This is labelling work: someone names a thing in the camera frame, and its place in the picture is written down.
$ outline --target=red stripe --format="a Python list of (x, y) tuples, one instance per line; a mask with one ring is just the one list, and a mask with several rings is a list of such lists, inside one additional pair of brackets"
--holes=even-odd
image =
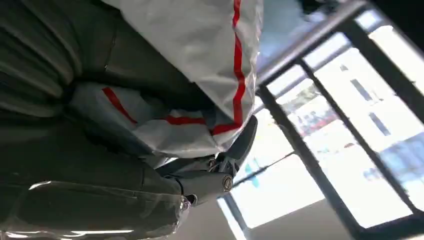
[(175, 116), (167, 116), (165, 120), (172, 125), (185, 125), (185, 124), (202, 124), (206, 125), (205, 119), (198, 117), (198, 118), (191, 118), (191, 117), (175, 117)]
[(137, 121), (134, 120), (125, 110), (124, 106), (122, 106), (121, 101), (114, 93), (114, 91), (110, 87), (105, 87), (102, 89), (104, 95), (109, 99), (110, 103), (122, 114), (124, 115), (131, 123), (137, 124)]
[[(232, 99), (232, 106), (234, 109), (234, 123), (217, 125), (212, 131), (212, 135), (222, 134), (228, 131), (238, 129), (243, 124), (243, 109), (242, 98), (246, 91), (245, 75), (242, 71), (242, 43), (236, 33), (236, 26), (240, 19), (240, 4), (242, 0), (234, 0), (234, 16), (232, 18), (232, 27), (234, 28), (234, 75), (237, 78), (238, 87), (235, 96)], [(168, 116), (166, 119), (172, 125), (185, 125), (185, 124), (205, 124), (203, 118), (189, 118), (189, 117), (172, 117)]]

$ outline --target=white protective suit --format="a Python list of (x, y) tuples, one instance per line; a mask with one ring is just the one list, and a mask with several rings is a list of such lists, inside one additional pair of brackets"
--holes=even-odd
[[(137, 118), (145, 109), (135, 90), (110, 87), (130, 116), (107, 104), (105, 86), (76, 93), (80, 112), (103, 114), (114, 134), (132, 139), (155, 155), (181, 158), (226, 151), (252, 114), (262, 0), (103, 0), (215, 103), (214, 111), (168, 109), (168, 117)], [(96, 104), (81, 107), (96, 96)]]

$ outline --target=glass pane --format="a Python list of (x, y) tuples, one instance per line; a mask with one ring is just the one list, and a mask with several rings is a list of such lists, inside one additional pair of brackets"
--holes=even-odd
[[(356, 48), (348, 49), (315, 75), (413, 203), (424, 210), (424, 125)], [(382, 180), (379, 176), (370, 181)]]
[(277, 102), (361, 226), (411, 214), (385, 180), (370, 181), (364, 175), (369, 169), (378, 171), (311, 79), (290, 89)]
[(303, 80), (305, 78), (305, 73), (299, 65), (295, 65), (281, 76), (279, 76), (276, 80), (268, 84), (269, 91), (274, 96), (280, 96), (284, 94), (284, 90), (290, 87), (293, 83), (299, 80)]
[[(267, 109), (255, 116), (258, 119), (256, 136), (246, 161), (234, 178), (235, 183), (293, 152)], [(297, 156), (289, 156), (276, 163), (234, 188), (231, 194), (249, 228), (323, 199), (318, 186)]]
[[(369, 16), (369, 21), (383, 21), (383, 18), (375, 10), (372, 11), (372, 16)], [(356, 20), (361, 22), (363, 16), (359, 16)], [(372, 39), (380, 49), (390, 58), (394, 64), (405, 74), (405, 76), (414, 85), (424, 93), (424, 60), (423, 56), (416, 51), (409, 43), (405, 40), (401, 34), (388, 24), (380, 26), (375, 31), (369, 34), (369, 38)]]
[(324, 199), (294, 154), (268, 168), (256, 180), (240, 184), (231, 194), (251, 229)]

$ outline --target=ceiling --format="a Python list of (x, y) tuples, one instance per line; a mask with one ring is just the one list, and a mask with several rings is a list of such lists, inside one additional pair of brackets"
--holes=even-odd
[(306, 21), (298, 0), (263, 0), (263, 4), (263, 28), (257, 62), (259, 71), (325, 19), (323, 14), (317, 12)]

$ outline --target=plastic bag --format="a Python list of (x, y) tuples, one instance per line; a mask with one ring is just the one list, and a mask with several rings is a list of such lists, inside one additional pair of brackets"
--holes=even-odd
[[(141, 109), (132, 101), (141, 97), (131, 89), (113, 87), (109, 99), (98, 97), (97, 102), (85, 103), (75, 99), (71, 105), (82, 115), (88, 114), (87, 108), (96, 113), (113, 111), (102, 114), (118, 121), (112, 124), (117, 127), (113, 131), (141, 142), (156, 155), (194, 158), (225, 152), (252, 115), (262, 0), (104, 1), (119, 8), (125, 20), (196, 83), (216, 108), (208, 112), (169, 109), (165, 117), (140, 123), (132, 114)], [(99, 96), (104, 88), (91, 91)], [(121, 94), (114, 96), (115, 91)], [(74, 98), (90, 98), (90, 90), (79, 93)]]
[(183, 196), (46, 181), (24, 190), (1, 239), (166, 239), (187, 218)]

